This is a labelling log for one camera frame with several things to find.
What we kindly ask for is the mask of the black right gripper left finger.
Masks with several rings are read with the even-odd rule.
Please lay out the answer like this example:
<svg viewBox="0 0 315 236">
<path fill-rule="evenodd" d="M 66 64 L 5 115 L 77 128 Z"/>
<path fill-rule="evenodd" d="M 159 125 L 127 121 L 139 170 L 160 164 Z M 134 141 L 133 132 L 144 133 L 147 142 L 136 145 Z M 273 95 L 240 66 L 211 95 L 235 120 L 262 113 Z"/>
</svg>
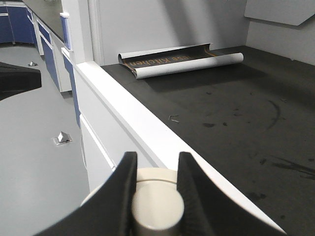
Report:
<svg viewBox="0 0 315 236">
<path fill-rule="evenodd" d="M 136 191 L 137 153 L 125 152 L 109 179 L 70 215 L 38 236 L 128 236 Z"/>
</svg>

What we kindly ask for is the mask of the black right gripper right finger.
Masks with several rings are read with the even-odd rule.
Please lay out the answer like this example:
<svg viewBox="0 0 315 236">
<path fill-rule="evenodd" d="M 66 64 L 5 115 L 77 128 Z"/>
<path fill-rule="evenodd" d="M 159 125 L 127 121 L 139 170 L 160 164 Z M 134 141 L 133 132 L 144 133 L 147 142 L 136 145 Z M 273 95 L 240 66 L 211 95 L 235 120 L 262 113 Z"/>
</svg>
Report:
<svg viewBox="0 0 315 236">
<path fill-rule="evenodd" d="M 177 190 L 184 200 L 184 236 L 284 236 L 224 194 L 189 152 L 180 152 Z"/>
</svg>

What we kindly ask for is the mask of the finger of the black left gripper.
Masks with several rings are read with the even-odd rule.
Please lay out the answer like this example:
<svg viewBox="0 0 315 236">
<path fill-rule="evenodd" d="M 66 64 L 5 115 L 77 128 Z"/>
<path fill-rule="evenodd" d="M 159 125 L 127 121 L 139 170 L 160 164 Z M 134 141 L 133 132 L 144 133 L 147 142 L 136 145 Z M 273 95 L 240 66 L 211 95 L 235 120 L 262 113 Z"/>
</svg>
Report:
<svg viewBox="0 0 315 236">
<path fill-rule="evenodd" d="M 0 63 L 0 99 L 42 87 L 38 69 Z"/>
</svg>

